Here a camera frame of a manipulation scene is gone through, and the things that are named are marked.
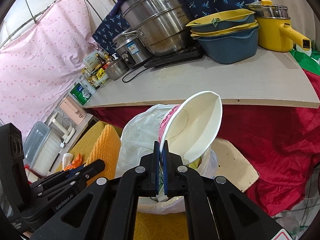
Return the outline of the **orange printed plastic bag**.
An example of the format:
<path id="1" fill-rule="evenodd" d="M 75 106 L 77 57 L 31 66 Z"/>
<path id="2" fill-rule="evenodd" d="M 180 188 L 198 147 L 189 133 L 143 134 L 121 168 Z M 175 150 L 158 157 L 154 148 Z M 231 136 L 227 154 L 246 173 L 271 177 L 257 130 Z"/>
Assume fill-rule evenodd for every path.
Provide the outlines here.
<path id="1" fill-rule="evenodd" d="M 81 165 L 82 165 L 82 156 L 80 153 L 78 153 L 76 156 L 74 156 L 71 164 L 67 167 L 67 170 L 77 168 Z"/>

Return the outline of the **white paper tissue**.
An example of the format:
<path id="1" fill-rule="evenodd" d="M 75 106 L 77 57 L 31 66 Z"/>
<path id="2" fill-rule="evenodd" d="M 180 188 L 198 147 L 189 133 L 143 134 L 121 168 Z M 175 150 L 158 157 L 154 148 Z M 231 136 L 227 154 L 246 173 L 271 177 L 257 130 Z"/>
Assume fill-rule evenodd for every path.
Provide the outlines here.
<path id="1" fill-rule="evenodd" d="M 71 153 L 65 153 L 62 158 L 62 169 L 65 171 L 67 167 L 71 164 L 74 155 Z"/>

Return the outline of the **pink white paper cup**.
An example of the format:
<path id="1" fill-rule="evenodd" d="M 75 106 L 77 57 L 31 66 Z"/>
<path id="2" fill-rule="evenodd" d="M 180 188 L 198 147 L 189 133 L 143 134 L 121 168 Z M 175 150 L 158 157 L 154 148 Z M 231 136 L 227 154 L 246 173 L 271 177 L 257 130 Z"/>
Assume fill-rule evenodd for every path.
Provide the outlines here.
<path id="1" fill-rule="evenodd" d="M 160 152 L 165 144 L 178 154 L 184 165 L 199 159 L 211 146 L 222 121 L 222 101 L 212 91 L 198 92 L 172 107 L 159 126 Z"/>

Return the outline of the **green silver foil pouch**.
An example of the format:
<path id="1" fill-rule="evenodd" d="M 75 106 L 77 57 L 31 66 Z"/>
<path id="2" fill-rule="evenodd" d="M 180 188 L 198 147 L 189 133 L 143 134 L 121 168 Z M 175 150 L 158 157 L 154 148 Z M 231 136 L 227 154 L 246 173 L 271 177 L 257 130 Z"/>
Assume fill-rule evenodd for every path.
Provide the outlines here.
<path id="1" fill-rule="evenodd" d="M 162 167 L 162 165 L 159 165 L 158 186 L 158 194 L 155 197 L 150 198 L 159 203 L 171 201 L 172 198 L 169 198 L 164 192 L 164 168 Z"/>

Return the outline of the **white lined trash bin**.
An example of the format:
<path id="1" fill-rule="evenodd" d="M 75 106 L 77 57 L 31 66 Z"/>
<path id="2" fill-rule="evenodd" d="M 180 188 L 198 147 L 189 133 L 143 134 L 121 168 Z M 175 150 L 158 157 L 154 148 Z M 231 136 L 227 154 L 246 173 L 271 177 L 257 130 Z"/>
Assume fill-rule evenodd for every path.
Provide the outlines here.
<path id="1" fill-rule="evenodd" d="M 133 117 L 126 124 L 120 137 L 121 147 L 116 177 L 121 177 L 127 170 L 138 166 L 142 156 L 153 152 L 154 142 L 158 140 L 160 123 L 173 107 L 173 105 L 157 104 Z M 150 197 L 140 197 L 138 211 L 157 215 L 184 212 L 184 199 L 180 196 L 166 202 L 158 202 Z"/>

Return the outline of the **white glass electric kettle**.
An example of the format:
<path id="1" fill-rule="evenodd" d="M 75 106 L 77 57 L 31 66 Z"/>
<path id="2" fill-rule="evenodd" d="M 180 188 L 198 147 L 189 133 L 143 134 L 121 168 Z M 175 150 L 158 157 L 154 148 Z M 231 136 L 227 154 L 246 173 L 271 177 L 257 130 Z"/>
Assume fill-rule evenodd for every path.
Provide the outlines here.
<path id="1" fill-rule="evenodd" d="M 57 120 L 58 113 L 54 113 L 52 117 L 49 119 L 48 126 L 56 126 L 62 133 L 63 143 L 67 144 L 72 139 L 73 135 L 76 133 L 76 129 L 70 124 L 69 128 L 66 129 L 63 127 L 61 123 Z"/>

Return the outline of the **pink electric kettle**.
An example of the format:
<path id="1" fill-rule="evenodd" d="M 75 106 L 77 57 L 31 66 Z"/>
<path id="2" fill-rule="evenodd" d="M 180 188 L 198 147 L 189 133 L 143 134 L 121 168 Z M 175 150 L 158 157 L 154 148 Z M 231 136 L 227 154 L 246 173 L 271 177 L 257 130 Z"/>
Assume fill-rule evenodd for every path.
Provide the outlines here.
<path id="1" fill-rule="evenodd" d="M 69 95 L 61 101 L 59 107 L 76 125 L 81 124 L 87 114 Z"/>

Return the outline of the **green tin can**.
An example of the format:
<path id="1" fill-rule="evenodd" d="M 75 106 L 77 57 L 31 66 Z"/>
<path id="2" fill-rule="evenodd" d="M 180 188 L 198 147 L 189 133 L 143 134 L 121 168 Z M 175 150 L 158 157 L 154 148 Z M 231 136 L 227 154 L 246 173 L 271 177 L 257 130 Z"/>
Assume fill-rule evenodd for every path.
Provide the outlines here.
<path id="1" fill-rule="evenodd" d="M 82 106 L 84 106 L 91 97 L 91 93 L 85 87 L 83 87 L 81 83 L 77 83 L 76 85 L 74 85 L 74 87 L 70 91 L 70 94 Z"/>

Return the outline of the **white bottle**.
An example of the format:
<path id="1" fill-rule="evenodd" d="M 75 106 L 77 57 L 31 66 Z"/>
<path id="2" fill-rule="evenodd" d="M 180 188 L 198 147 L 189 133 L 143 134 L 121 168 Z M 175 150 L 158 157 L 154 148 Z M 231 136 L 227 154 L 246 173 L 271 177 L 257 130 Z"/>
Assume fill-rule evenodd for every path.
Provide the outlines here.
<path id="1" fill-rule="evenodd" d="M 84 76 L 80 77 L 80 82 L 91 95 L 96 93 L 96 88 Z"/>

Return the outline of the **pink dotted curtain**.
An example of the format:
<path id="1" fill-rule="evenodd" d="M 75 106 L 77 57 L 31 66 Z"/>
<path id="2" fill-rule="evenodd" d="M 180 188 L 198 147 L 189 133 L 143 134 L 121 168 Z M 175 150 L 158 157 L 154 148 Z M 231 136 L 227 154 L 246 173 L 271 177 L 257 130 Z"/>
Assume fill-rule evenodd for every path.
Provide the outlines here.
<path id="1" fill-rule="evenodd" d="M 37 25 L 1 49 L 1 121 L 26 138 L 46 121 L 94 51 L 85 0 L 58 0 Z"/>

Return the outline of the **yellow seasoning packet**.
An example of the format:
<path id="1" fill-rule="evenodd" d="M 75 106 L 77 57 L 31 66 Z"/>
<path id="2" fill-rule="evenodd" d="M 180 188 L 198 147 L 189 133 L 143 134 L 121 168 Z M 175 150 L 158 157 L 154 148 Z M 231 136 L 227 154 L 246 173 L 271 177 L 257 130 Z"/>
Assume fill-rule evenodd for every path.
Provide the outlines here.
<path id="1" fill-rule="evenodd" d="M 100 68 L 97 72 L 96 72 L 96 77 L 98 80 L 102 79 L 105 76 L 105 71 L 103 68 Z"/>

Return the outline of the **small steel pot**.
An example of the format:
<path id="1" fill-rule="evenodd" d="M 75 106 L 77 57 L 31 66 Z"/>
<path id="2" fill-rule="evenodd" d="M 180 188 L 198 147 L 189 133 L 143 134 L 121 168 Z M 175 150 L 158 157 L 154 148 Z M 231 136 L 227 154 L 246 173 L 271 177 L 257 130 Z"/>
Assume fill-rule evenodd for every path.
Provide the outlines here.
<path id="1" fill-rule="evenodd" d="M 111 80 L 115 81 L 120 77 L 124 76 L 128 70 L 129 67 L 126 65 L 123 59 L 117 59 L 113 60 L 107 66 L 107 68 L 105 69 L 105 73 Z"/>

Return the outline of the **black induction cooktop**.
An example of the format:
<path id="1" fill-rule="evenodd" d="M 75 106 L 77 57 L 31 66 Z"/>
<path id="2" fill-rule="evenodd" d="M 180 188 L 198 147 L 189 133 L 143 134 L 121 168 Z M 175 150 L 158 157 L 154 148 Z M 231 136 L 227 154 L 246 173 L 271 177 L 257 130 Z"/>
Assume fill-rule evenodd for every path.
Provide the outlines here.
<path id="1" fill-rule="evenodd" d="M 201 59 L 204 54 L 205 52 L 200 46 L 188 47 L 170 55 L 154 57 L 144 64 L 144 67 L 146 69 L 162 68 L 171 64 Z"/>

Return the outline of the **steel rice cooker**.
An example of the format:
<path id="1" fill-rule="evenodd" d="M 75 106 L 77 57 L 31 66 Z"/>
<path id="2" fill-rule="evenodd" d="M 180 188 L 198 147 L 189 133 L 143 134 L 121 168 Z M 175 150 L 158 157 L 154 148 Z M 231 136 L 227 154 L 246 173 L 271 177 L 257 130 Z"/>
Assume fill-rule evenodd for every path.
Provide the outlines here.
<path id="1" fill-rule="evenodd" d="M 141 66 L 153 57 L 153 54 L 141 42 L 140 34 L 142 34 L 141 31 L 129 28 L 112 40 L 117 53 L 129 68 Z"/>

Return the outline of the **green cloth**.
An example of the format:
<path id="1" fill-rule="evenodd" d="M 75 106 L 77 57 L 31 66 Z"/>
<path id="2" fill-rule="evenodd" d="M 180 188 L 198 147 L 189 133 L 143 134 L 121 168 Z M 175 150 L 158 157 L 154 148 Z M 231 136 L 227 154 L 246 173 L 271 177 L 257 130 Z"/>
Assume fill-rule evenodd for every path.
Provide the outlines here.
<path id="1" fill-rule="evenodd" d="M 312 49 L 311 56 L 297 50 L 291 50 L 290 54 L 298 62 L 303 70 L 320 76 L 319 51 Z"/>

